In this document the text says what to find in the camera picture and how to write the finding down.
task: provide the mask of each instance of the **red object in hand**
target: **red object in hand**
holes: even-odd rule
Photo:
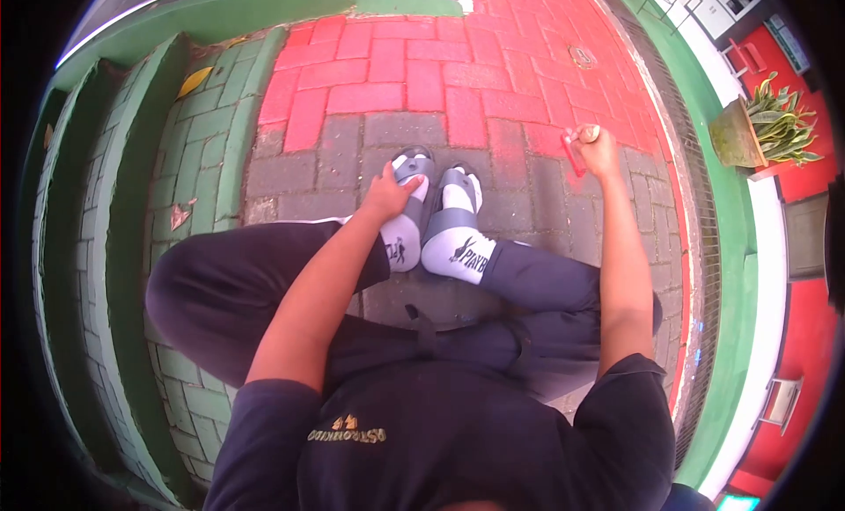
[[[575,170],[576,176],[581,178],[584,177],[584,174],[586,174],[586,164],[584,163],[584,158],[581,157],[581,154],[572,147],[573,139],[578,137],[572,131],[568,130],[568,132],[569,135],[560,136],[560,142],[564,145],[566,157],[569,159],[572,169]]]

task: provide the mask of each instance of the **gold logo on shirt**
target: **gold logo on shirt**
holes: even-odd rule
[[[387,439],[387,433],[384,428],[373,428],[368,431],[359,431],[358,418],[352,414],[347,414],[346,418],[339,417],[331,424],[330,431],[321,431],[314,429],[309,434],[308,441],[318,442],[361,442],[361,443],[375,443],[383,442]]]

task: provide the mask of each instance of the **metal drain grate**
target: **metal drain grate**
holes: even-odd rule
[[[704,292],[701,320],[704,323],[704,330],[700,335],[701,358],[695,370],[695,379],[687,398],[686,409],[675,445],[675,470],[677,470],[690,449],[695,429],[702,417],[716,358],[719,316],[722,310],[722,261],[719,251],[716,205],[713,202],[710,176],[707,173],[702,148],[690,119],[690,113],[678,91],[678,86],[672,79],[672,74],[666,67],[666,62],[660,57],[658,49],[651,42],[636,17],[628,10],[628,7],[621,0],[606,1],[628,32],[631,42],[646,63],[651,78],[658,87],[663,104],[666,105],[669,112],[669,118],[672,119],[672,125],[674,125],[683,149],[683,158],[690,171],[695,213],[701,227],[701,265]]]

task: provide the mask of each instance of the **black strap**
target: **black strap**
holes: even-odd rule
[[[520,356],[504,373],[513,377],[522,377],[525,370],[528,369],[528,361],[531,360],[531,333],[518,318],[505,317],[502,319],[502,324],[511,331],[513,337],[516,338],[516,342],[520,345]]]
[[[431,318],[428,318],[425,313],[417,309],[413,304],[406,304],[405,311],[408,316],[414,321],[417,328],[417,351],[419,357],[423,359],[434,358],[434,346],[437,343],[437,331],[434,329],[434,323]]]

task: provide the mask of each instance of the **manhole cover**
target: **manhole cover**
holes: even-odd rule
[[[582,49],[575,45],[567,47],[569,50],[569,58],[572,62],[576,62],[576,66],[581,69],[593,69],[596,66],[596,57],[588,49]]]

